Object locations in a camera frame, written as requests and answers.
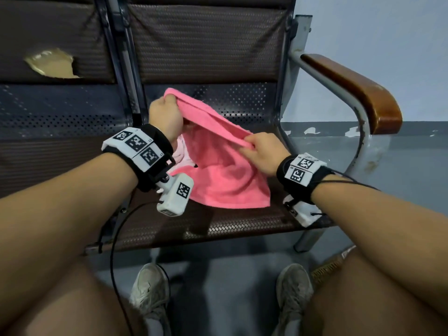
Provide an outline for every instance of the gray wall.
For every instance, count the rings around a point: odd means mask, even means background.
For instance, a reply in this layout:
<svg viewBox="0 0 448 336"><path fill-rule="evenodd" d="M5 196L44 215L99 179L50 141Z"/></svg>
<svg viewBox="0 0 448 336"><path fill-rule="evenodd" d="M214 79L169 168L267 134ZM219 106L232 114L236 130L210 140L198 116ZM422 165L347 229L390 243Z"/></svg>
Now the gray wall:
<svg viewBox="0 0 448 336"><path fill-rule="evenodd" d="M297 0L311 14L306 51L386 87L406 121L448 120L448 0ZM301 71L283 121L356 121Z"/></svg>

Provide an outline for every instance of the wrist-mounted device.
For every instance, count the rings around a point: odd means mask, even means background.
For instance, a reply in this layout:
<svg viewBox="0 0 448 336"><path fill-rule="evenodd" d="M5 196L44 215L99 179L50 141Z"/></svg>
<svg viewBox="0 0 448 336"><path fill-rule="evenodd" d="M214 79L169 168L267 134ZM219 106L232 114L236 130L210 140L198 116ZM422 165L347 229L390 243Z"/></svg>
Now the wrist-mounted device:
<svg viewBox="0 0 448 336"><path fill-rule="evenodd" d="M176 164L169 140L156 127L145 124L139 129L128 127L103 142L103 153L122 158L138 178L137 188L148 192L159 186L164 194L157 210L168 216L181 215L193 189L193 179L184 173L174 177L167 171Z"/></svg>
<svg viewBox="0 0 448 336"><path fill-rule="evenodd" d="M334 172L327 168L327 163L308 153L289 156L277 168L277 179L290 194L283 204L303 226L311 225L322 214L311 194L330 174Z"/></svg>

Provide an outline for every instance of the gray floor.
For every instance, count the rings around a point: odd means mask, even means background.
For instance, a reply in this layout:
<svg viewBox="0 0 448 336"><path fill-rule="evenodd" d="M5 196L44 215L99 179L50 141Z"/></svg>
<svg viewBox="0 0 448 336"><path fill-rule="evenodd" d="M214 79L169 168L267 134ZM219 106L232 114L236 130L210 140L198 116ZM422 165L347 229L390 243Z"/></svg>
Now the gray floor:
<svg viewBox="0 0 448 336"><path fill-rule="evenodd" d="M292 138L309 152L344 170L354 156L357 138ZM448 136L397 136L370 184L448 214ZM117 254L115 277L129 295L140 267L160 263L171 280L169 316L174 335L270 335L278 308L275 281L283 267L318 263L351 244L338 228L328 229L311 252L292 249L301 232L139 250ZM99 278L110 283L109 254L91 257Z"/></svg>

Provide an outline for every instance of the forearm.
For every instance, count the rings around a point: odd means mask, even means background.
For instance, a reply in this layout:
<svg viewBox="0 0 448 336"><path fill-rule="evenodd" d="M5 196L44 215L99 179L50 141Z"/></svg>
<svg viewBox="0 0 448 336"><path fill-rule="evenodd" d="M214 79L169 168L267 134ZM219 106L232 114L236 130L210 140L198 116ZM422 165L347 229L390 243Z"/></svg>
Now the forearm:
<svg viewBox="0 0 448 336"><path fill-rule="evenodd" d="M448 316L446 216L354 184L320 184L312 200L381 271Z"/></svg>
<svg viewBox="0 0 448 336"><path fill-rule="evenodd" d="M0 327L59 278L136 185L107 153L0 200Z"/></svg>

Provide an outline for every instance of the chair leg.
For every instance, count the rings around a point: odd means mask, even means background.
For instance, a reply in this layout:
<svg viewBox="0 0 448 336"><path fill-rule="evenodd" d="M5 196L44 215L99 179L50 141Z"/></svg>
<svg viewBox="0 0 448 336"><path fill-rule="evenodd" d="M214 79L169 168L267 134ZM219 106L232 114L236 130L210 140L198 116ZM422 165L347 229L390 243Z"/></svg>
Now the chair leg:
<svg viewBox="0 0 448 336"><path fill-rule="evenodd" d="M297 243L294 244L295 252L301 253L310 251L325 230L327 230L327 228L304 231Z"/></svg>

